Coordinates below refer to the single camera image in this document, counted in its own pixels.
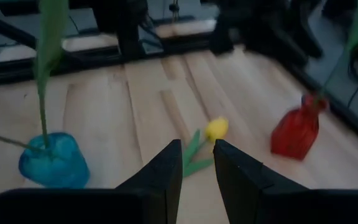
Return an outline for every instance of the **red vase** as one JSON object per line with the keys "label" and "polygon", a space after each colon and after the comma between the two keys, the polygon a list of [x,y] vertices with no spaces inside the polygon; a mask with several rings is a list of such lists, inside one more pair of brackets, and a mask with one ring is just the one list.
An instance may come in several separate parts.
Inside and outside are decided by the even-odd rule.
{"label": "red vase", "polygon": [[272,132],[271,150],[282,156],[303,160],[317,138],[318,115],[328,103],[305,95],[301,108],[289,111]]}

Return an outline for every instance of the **black metal frame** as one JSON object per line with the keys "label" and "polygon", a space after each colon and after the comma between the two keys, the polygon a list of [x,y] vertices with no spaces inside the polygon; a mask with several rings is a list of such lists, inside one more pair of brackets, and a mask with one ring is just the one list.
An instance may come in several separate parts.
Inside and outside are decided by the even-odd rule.
{"label": "black metal frame", "polygon": [[[35,48],[35,38],[13,26],[0,21],[0,34],[6,35],[24,45]],[[152,54],[123,54],[118,46],[103,47],[77,52],[65,52],[63,61],[53,75],[79,72],[98,67],[124,64],[133,60],[165,57],[173,54],[184,54],[191,51],[209,49],[211,32],[163,38],[163,52]],[[32,58],[0,62],[0,85],[22,82],[34,78],[32,74]],[[310,91],[318,91],[321,85],[310,78],[305,71],[289,63],[281,62],[283,66]],[[327,93],[331,111],[358,134],[358,117],[346,108],[334,96]]]}

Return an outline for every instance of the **blue vase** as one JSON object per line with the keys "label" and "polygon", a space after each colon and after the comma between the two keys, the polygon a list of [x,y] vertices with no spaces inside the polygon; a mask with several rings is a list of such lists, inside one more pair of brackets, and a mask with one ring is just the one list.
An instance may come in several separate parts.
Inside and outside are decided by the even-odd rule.
{"label": "blue vase", "polygon": [[73,136],[66,133],[48,134],[49,147],[45,148],[42,135],[29,142],[41,151],[25,149],[19,160],[20,173],[46,187],[83,188],[90,171]]}

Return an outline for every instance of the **yellow tulip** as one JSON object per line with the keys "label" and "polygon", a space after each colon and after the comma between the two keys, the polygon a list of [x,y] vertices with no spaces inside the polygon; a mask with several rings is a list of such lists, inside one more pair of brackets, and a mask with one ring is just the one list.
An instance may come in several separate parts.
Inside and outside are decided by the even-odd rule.
{"label": "yellow tulip", "polygon": [[205,128],[206,139],[215,143],[217,139],[223,139],[229,129],[229,123],[226,118],[219,117],[214,119]]}

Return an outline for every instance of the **wooden table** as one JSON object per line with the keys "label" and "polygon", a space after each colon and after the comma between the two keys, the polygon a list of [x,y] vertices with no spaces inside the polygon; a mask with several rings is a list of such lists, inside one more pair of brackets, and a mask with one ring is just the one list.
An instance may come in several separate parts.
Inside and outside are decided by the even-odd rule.
{"label": "wooden table", "polygon": [[[158,33],[212,27],[207,21],[160,27]],[[101,35],[64,46],[112,44],[114,37]],[[32,55],[26,47],[11,47],[0,61]],[[358,136],[330,113],[321,114],[319,136],[303,162],[270,153],[272,129],[305,90],[279,64],[241,47],[219,58],[205,51],[68,74],[51,78],[47,90],[48,130],[74,135],[91,171],[87,187],[114,188],[172,139],[187,140],[208,120],[225,116],[226,140],[282,175],[313,189],[358,189]],[[33,81],[0,86],[0,135],[27,142],[40,134],[37,100]],[[200,157],[212,157],[211,148]],[[18,171],[21,152],[0,142],[0,192],[37,187]],[[228,223],[214,167],[183,180],[178,223]]]}

